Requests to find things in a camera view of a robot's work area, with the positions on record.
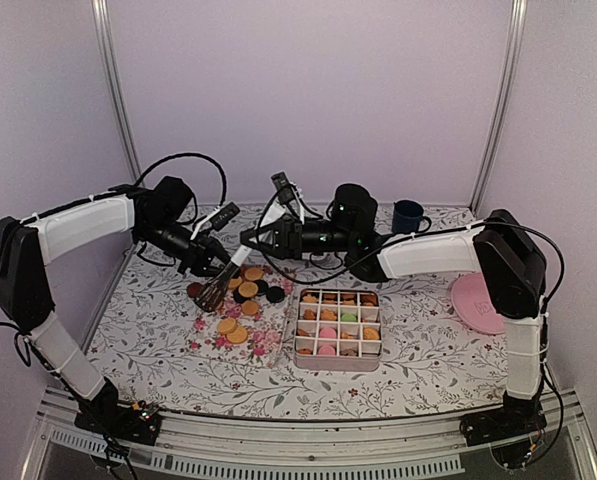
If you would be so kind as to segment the silver white tongs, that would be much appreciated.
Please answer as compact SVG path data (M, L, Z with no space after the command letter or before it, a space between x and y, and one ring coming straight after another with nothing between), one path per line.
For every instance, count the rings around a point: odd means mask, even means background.
M267 205L261 213L258 222L254 226L254 234L261 234L264 226L269 226L282 218L287 209L277 200ZM248 259L255 248L259 248L261 240L254 240L253 247L246 245L245 240L240 240L240 246L231 256L226 266L213 279L206 283L200 290L194 303L204 312L215 312L224 300L229 283L235 273L241 271L242 265Z

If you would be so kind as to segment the pink sandwich cookie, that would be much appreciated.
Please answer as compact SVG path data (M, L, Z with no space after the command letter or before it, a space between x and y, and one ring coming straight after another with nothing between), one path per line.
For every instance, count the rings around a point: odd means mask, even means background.
M322 345L318 349L318 355L320 355L320 356L335 356L336 348L332 345Z
M332 327L324 327L319 331L320 338L326 339L336 339L337 338L337 330Z

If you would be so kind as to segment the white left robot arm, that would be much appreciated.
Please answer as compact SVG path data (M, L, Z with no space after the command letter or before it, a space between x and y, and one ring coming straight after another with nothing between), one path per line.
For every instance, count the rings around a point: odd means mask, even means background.
M85 330L75 323L93 314L130 243L156 248L182 274L217 273L229 255L214 234L239 209L221 202L183 222L193 198L182 179L166 176L153 189L124 184L44 213L0 218L0 324L26 341L106 434L126 426L126 410L83 352Z

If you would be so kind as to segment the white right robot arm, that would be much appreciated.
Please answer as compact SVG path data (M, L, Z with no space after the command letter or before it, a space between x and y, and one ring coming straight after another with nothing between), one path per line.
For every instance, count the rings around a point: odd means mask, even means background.
M381 235L378 203L358 184L338 186L324 218L291 214L298 198L293 185L278 187L255 226L241 233L242 246L273 259L342 252L345 268L369 283L460 273L450 294L459 318L481 333L500 324L507 340L507 384L495 427L515 436L532 422L548 346L546 258L508 211L454 229Z

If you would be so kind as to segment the black sandwich cookie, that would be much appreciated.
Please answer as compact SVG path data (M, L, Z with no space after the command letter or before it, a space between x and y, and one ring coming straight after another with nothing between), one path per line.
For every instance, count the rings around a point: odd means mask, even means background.
M285 299L286 293L279 286L270 287L265 294L265 298L272 304L280 303Z

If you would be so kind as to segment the floral rectangular tray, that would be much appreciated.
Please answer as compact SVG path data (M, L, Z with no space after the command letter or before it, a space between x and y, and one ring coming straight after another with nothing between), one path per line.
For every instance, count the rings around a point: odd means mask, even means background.
M276 304L266 298L272 286L284 289ZM270 368L280 357L292 312L295 284L268 266L243 266L229 283L215 312L195 315L186 340L187 352L204 360Z

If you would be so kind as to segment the pink divided cookie tin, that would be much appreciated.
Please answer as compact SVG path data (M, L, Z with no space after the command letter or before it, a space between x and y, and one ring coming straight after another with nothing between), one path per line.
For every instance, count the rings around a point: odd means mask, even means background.
M311 371L372 372L383 354L379 296L358 289L299 293L294 364Z

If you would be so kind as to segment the dark blue mug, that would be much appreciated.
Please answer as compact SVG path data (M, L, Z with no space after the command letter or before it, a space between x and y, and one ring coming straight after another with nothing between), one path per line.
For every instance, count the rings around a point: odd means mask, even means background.
M425 215L421 204L413 200L399 200L393 205L391 230L394 234L425 233L430 230L431 219Z

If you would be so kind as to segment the pink plate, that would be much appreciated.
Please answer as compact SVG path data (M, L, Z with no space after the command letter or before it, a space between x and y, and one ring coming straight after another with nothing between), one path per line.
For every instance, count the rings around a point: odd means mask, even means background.
M458 278L451 288L451 301L456 315L467 327L486 335L504 333L504 319L491 303L482 273Z

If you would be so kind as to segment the left aluminium frame post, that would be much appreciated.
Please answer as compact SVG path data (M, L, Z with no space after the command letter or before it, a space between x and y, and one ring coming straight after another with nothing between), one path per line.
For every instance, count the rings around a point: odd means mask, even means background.
M132 180L136 181L141 177L142 169L122 90L122 82L114 48L111 19L109 15L109 2L105 0L92 0L91 6L98 48L122 150L130 177Z

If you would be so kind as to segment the aluminium frame post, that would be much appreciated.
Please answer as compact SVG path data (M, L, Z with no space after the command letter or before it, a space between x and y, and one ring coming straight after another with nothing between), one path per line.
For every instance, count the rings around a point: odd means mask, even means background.
M511 2L507 40L504 49L498 91L482 160L469 203L469 209L473 214L476 214L483 204L487 186L494 169L497 151L502 139L504 123L521 56L527 7L528 2L526 0L513 0Z
M92 0L91 6L98 48L122 150L130 177L132 180L136 181L141 177L142 169L122 90L122 82L114 48L111 19L109 15L109 2L105 0Z

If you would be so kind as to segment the right aluminium frame post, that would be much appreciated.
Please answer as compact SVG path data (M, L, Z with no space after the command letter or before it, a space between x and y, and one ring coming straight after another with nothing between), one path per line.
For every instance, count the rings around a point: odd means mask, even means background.
M469 209L473 214L476 214L483 204L487 186L494 169L497 151L502 139L504 123L521 56L527 7L528 2L526 0L513 0L511 2L507 40L504 49L498 91L482 160L469 203Z

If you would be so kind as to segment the front aluminium rail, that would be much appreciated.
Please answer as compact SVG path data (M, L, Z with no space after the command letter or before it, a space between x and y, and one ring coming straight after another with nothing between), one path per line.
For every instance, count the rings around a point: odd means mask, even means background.
M26 479L597 479L597 451L574 391L542 400L548 425L533 462L514 470L520 437L469 445L461 414L271 421L166 412L152 445L128 456L74 424L75 402L48 389L23 464Z

